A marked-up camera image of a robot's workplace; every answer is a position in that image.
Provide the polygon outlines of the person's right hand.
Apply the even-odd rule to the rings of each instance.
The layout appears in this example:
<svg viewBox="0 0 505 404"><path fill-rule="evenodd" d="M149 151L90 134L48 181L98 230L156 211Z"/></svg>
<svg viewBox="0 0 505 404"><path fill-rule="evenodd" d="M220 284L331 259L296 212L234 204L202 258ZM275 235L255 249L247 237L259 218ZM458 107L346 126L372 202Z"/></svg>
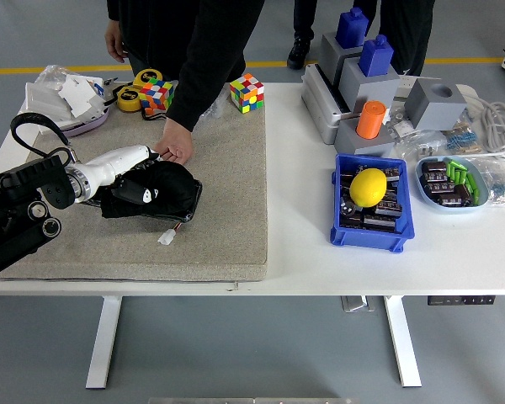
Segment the person's right hand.
<svg viewBox="0 0 505 404"><path fill-rule="evenodd" d="M122 40L119 22L110 19L104 33L106 49L109 55L118 63L123 64L128 53Z"/></svg>

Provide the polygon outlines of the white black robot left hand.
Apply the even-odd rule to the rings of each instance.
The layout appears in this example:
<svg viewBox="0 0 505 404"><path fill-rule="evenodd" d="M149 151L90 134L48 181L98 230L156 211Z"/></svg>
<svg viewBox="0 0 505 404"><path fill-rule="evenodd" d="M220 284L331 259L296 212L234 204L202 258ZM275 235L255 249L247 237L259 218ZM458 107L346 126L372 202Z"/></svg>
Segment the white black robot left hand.
<svg viewBox="0 0 505 404"><path fill-rule="evenodd" d="M84 199L91 199L100 187L113 184L117 177L141 162L156 161L158 158L159 155L150 147L137 145L108 151L90 162L78 164L77 168L84 175L81 181L85 187Z"/></svg>

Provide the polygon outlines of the person's left hand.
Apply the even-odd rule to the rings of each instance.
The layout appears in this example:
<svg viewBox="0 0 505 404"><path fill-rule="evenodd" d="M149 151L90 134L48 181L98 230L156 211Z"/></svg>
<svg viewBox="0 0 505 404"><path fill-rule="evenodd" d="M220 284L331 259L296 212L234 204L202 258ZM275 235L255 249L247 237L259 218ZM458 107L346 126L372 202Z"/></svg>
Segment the person's left hand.
<svg viewBox="0 0 505 404"><path fill-rule="evenodd" d="M192 132L167 118L162 137L152 150L165 161L184 165L194 154Z"/></svg>

